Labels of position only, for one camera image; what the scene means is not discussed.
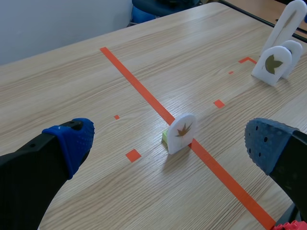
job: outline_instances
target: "small orange tape marker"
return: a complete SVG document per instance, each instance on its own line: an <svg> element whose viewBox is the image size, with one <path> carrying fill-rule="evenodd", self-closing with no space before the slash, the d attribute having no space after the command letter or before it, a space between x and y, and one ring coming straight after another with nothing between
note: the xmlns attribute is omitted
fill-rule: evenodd
<svg viewBox="0 0 307 230"><path fill-rule="evenodd" d="M217 100L214 102L214 104L216 105L216 107L223 108L225 106L225 104L221 101L221 100Z"/></svg>
<svg viewBox="0 0 307 230"><path fill-rule="evenodd" d="M112 64L124 75L143 98L155 109L155 111L169 124L175 120L174 117L158 102L158 100L130 73L130 71L111 53L108 48L100 51L112 62ZM246 207L246 209L266 229L271 230L275 220L239 185L237 181L204 149L201 144L193 139L189 145L196 155L208 166L208 168L220 179L220 181L235 195L235 197Z"/></svg>
<svg viewBox="0 0 307 230"><path fill-rule="evenodd" d="M128 152L126 154L126 157L129 159L129 161L135 162L138 158L141 157L141 155L139 154L139 152L135 149L131 150L130 152Z"/></svg>

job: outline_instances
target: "maple leaf symbol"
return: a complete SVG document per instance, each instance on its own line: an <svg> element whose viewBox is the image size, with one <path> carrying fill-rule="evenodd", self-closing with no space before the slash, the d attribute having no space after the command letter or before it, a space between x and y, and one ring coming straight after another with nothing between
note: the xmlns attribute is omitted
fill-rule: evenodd
<svg viewBox="0 0 307 230"><path fill-rule="evenodd" d="M282 64L283 64L282 61L274 60L274 54L272 54L265 60L265 69L269 73L275 74L275 68L280 67Z"/></svg>
<svg viewBox="0 0 307 230"><path fill-rule="evenodd" d="M186 135L190 131L191 125L189 125L189 127L187 128L186 127L186 123L184 123L184 126L183 126L182 130L177 129L178 130L178 135L176 137L183 137L184 135Z"/></svg>

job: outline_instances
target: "green cube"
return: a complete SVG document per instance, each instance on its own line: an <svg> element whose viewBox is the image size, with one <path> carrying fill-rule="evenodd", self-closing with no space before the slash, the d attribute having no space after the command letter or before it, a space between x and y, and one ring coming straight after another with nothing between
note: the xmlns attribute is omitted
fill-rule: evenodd
<svg viewBox="0 0 307 230"><path fill-rule="evenodd" d="M164 130L162 133L162 140L167 144L167 130Z"/></svg>

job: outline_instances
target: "dark blue gripper pad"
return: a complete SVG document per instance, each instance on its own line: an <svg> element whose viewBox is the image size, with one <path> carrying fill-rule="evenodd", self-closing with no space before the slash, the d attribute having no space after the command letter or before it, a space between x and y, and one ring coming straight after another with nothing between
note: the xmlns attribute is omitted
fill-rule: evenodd
<svg viewBox="0 0 307 230"><path fill-rule="evenodd" d="M298 130L277 121L255 118L245 128L245 146L253 162L269 175L292 133Z"/></svg>
<svg viewBox="0 0 307 230"><path fill-rule="evenodd" d="M42 131L42 133L49 133L58 138L68 168L69 180L78 171L94 139L93 122L87 118L76 118L73 121L82 121L82 128L74 130L66 126L53 126Z"/></svg>

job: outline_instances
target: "white tombstone-shaped block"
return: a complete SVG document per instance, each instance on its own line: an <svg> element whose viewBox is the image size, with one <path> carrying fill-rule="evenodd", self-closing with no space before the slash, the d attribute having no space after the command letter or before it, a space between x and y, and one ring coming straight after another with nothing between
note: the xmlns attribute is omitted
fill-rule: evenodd
<svg viewBox="0 0 307 230"><path fill-rule="evenodd" d="M168 153L174 154L192 143L196 130L196 117L182 114L174 120L167 132Z"/></svg>
<svg viewBox="0 0 307 230"><path fill-rule="evenodd" d="M284 9L278 22L274 26L261 54L273 46L280 46L283 42L290 40L297 27L301 24L307 14L307 6L303 0L290 2Z"/></svg>
<svg viewBox="0 0 307 230"><path fill-rule="evenodd" d="M281 44L281 46L286 47L291 55L292 55L292 64L289 66L288 69L283 73L282 78L288 79L289 74L293 71L294 67L297 65L299 59L303 54L303 47L299 42L296 41L285 41Z"/></svg>
<svg viewBox="0 0 307 230"><path fill-rule="evenodd" d="M274 86L291 64L290 51L283 46L274 46L263 52L251 75Z"/></svg>

